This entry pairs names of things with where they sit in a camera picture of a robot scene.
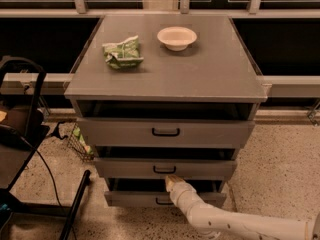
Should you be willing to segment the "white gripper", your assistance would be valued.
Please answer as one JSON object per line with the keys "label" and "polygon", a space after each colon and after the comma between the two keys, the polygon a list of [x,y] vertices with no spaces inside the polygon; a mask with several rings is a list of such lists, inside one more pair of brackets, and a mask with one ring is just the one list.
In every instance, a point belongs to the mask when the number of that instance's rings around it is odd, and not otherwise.
{"label": "white gripper", "polygon": [[196,190],[182,178],[176,175],[167,175],[165,184],[171,201],[183,214],[187,214],[194,205],[203,203]]}

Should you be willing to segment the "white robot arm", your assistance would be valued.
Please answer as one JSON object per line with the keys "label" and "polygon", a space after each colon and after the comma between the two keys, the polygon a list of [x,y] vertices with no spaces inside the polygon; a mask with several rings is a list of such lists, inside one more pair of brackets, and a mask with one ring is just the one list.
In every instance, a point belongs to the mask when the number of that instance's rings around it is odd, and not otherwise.
{"label": "white robot arm", "polygon": [[320,214],[312,221],[302,221],[229,212],[205,203],[176,175],[167,175],[165,184],[174,205],[209,239],[217,239],[224,231],[248,240],[320,240]]}

